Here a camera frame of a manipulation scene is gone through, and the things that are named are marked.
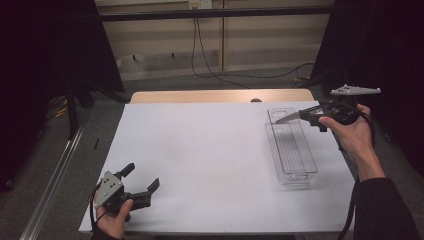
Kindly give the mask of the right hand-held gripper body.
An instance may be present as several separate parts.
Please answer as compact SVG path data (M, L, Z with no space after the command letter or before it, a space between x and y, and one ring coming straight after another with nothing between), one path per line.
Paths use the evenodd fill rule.
M360 116L357 109L358 97L361 95L379 94L380 88L365 88L359 86L344 85L330 91L330 100L320 101L316 110L312 113L311 125L317 126L321 132L327 128L319 122L319 118L327 116L342 125L353 124Z

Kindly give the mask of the black metal stand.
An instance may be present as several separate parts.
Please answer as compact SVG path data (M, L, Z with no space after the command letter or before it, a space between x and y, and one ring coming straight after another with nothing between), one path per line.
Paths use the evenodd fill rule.
M129 103L130 98L119 95L113 91L107 90L105 87L92 82L84 82L79 80L65 79L67 110L69 118L69 137L73 139L79 129L76 102L79 102L83 108L92 108L95 100L90 94L92 90L100 92L102 95L115 100L118 103Z

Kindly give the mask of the black horizontal frame bar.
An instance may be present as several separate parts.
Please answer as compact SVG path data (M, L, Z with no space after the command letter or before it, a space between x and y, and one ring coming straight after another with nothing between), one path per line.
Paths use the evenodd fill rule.
M240 8L240 9L207 9L207 10L175 10L157 12L107 13L100 14L97 19L102 22L174 20L222 17L256 17L287 15L319 15L335 11L332 6L306 6L281 8Z

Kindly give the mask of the person's right hand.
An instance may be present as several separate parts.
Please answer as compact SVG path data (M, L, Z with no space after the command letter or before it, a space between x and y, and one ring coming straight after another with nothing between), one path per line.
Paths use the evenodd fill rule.
M320 117L319 122L336 134L344 150L357 165L376 162L371 128L362 116L350 125L340 124L328 116Z

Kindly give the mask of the person's left hand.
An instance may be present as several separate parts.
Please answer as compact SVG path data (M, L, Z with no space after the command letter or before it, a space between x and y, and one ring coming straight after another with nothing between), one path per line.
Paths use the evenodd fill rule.
M99 229L112 237L123 238L125 232L125 219L132 206L133 201L131 199L127 200L121 206L116 217L106 215L106 209L104 207L98 208L96 210L97 221L94 230Z

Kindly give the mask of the clear plastic container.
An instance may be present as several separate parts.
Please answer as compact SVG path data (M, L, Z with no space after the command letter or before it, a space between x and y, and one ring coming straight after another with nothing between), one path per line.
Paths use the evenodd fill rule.
M271 108L265 124L277 179L282 185L307 184L317 173L317 167L298 119L278 123L295 110Z

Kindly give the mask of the white table sheet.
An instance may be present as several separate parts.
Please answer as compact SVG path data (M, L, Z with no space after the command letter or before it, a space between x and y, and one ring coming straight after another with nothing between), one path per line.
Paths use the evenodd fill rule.
M280 184L265 125L269 103L128 104L103 168L134 171L126 191L160 181L130 233L337 232L354 178L330 132L302 132L317 165L306 185Z

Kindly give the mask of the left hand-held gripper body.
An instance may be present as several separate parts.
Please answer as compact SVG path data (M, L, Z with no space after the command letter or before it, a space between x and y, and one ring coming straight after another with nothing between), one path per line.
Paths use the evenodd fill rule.
M122 178L127 177L130 173L131 170L121 170L114 174L110 171L105 172L94 190L97 194L97 198L94 200L94 208L105 208L105 212L96 221L100 220L105 214L117 216L122 205L129 199L133 201L132 211L151 206L152 186L149 186L144 192L134 194L124 190Z

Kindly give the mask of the metal floor rail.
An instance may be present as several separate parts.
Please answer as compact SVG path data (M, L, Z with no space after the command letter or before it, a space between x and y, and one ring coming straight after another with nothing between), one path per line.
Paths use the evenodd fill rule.
M45 188L41 199L39 200L35 210L33 211L29 221L27 222L19 240L37 240L40 231L44 225L45 219L53 205L54 199L69 167L73 155L79 145L87 122L89 121L91 112L83 112L78 117L80 123L73 136L67 141L65 149L58 161L58 164Z

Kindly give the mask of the white wall socket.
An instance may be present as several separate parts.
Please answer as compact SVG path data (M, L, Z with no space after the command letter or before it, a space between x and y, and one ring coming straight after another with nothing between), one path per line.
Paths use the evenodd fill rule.
M190 10L209 10L212 8L212 0L189 0Z

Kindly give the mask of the wooden table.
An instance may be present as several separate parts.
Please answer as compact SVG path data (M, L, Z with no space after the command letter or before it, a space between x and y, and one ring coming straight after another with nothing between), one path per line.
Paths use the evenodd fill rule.
M314 100L311 91L307 89L237 89L139 91L132 95L130 103L245 103L253 98L259 98L262 102Z

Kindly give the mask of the black curtain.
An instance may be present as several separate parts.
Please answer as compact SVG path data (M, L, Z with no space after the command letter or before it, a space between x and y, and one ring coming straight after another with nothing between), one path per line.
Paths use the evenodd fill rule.
M424 176L424 0L335 0L312 78L381 88L362 103Z
M49 102L73 92L122 92L95 0L0 0L0 191L9 190Z

